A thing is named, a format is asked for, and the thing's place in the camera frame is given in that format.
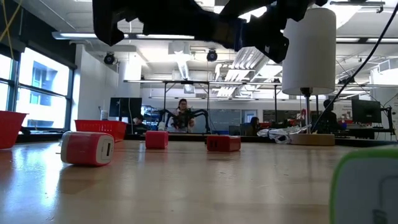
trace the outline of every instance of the computer monitor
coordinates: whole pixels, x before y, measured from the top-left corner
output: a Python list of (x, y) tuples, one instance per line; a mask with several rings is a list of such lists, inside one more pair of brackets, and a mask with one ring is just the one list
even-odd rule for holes
[(111, 98), (109, 116), (118, 117), (119, 121), (121, 121), (123, 117), (127, 117), (130, 123), (132, 122), (131, 119), (141, 114), (141, 104), (142, 98)]
[(381, 123), (381, 107), (378, 101), (351, 100), (353, 121), (360, 123)]

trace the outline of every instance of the wooden table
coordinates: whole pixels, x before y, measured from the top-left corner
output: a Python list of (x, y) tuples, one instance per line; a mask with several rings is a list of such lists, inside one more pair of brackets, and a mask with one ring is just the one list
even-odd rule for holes
[(21, 144), (0, 150), (0, 223), (329, 223), (333, 169), (350, 150), (124, 141), (110, 165), (91, 168), (63, 164), (58, 142)]

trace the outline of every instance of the ceiling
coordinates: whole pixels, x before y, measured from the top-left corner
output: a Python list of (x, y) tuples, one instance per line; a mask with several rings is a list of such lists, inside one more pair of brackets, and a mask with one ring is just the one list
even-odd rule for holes
[[(383, 27), (386, 25), (393, 7), (398, 0), (384, 0), (386, 5), (384, 12), (377, 14), (378, 8), (362, 8), (352, 17), (344, 18), (348, 20), (344, 25), (338, 28), (338, 37), (377, 37)], [(208, 10), (215, 8), (215, 0), (200, 1), (202, 7)], [(54, 28), (62, 32), (92, 32), (93, 20), (91, 3), (88, 0), (29, 0), (23, 1), (22, 6), (40, 19), (44, 20)], [(338, 19), (347, 15), (344, 10), (346, 6), (341, 6), (337, 14)], [(124, 32), (140, 33), (142, 24), (136, 19), (130, 23), (119, 22), (119, 29)], [(398, 19), (395, 19), (388, 30), (386, 37), (398, 37)], [(148, 69), (143, 69), (143, 73), (171, 73), (178, 70), (176, 62), (170, 61), (168, 57), (169, 42), (164, 40), (124, 40), (118, 45), (134, 45), (145, 58)], [(233, 61), (236, 52), (224, 49), (222, 46), (212, 42), (188, 41), (191, 53), (194, 57), (187, 62), (190, 70), (209, 70), (214, 71), (216, 63), (208, 63), (206, 55), (208, 49), (216, 49), (218, 60)], [(101, 45), (98, 40), (91, 40), (88, 45)], [(371, 51), (371, 44), (338, 44), (336, 46), (336, 59), (345, 70), (355, 68), (361, 64), (360, 58), (365, 58)], [(105, 55), (105, 51), (93, 52), (99, 57)], [(129, 52), (115, 52), (119, 60), (129, 58)], [(388, 57), (398, 57), (397, 45), (380, 45), (375, 52), (373, 60), (366, 68), (377, 65), (378, 62), (385, 61)], [(343, 72), (340, 65), (336, 64), (336, 75)], [(365, 69), (357, 76), (358, 82), (368, 80), (369, 70)]]

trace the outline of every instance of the green object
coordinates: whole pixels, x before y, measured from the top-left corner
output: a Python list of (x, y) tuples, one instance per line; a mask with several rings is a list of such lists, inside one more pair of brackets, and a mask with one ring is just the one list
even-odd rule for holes
[[(348, 172), (355, 172), (356, 175), (352, 176), (351, 178), (344, 177), (347, 175)], [(348, 217), (352, 213), (353, 216), (357, 216), (355, 212), (358, 212), (358, 210), (363, 209), (363, 213), (360, 214), (364, 216), (366, 219), (365, 222), (356, 222), (356, 223), (387, 223), (386, 222), (379, 222), (379, 220), (375, 220), (377, 217), (377, 213), (379, 209), (368, 209), (366, 206), (372, 206), (376, 207), (378, 203), (374, 203), (374, 201), (381, 202), (383, 199), (380, 198), (380, 195), (378, 195), (379, 192), (382, 192), (380, 190), (381, 183), (385, 180), (392, 180), (394, 179), (398, 183), (398, 150), (397, 149), (367, 149), (367, 150), (361, 150), (361, 151), (355, 151), (351, 152), (345, 157), (343, 157), (339, 164), (337, 165), (335, 172), (333, 174), (332, 182), (331, 182), (331, 192), (330, 192), (330, 223), (331, 224), (345, 224), (348, 222), (342, 222), (342, 220), (346, 220), (345, 217)], [(360, 194), (358, 191), (351, 191), (349, 192), (350, 194), (347, 194), (347, 192), (344, 192), (344, 188), (347, 186), (347, 189), (356, 186), (357, 190), (368, 190), (369, 189), (369, 194)], [(373, 191), (374, 186), (379, 187), (378, 191)], [(339, 191), (344, 192), (344, 195), (339, 195)], [(347, 195), (360, 195), (360, 197), (357, 198), (357, 202), (352, 202), (352, 200), (349, 200), (349, 197), (345, 197)], [(340, 205), (344, 205), (345, 203), (347, 204), (357, 204), (358, 207), (350, 207), (347, 205), (348, 208), (347, 210), (343, 211), (336, 211), (336, 203), (337, 200), (342, 200), (344, 203), (340, 203)], [(340, 221), (337, 222), (336, 216), (340, 215)], [(395, 213), (389, 213), (389, 222), (388, 223), (393, 223), (391, 222), (391, 219), (397, 220), (397, 214)]]

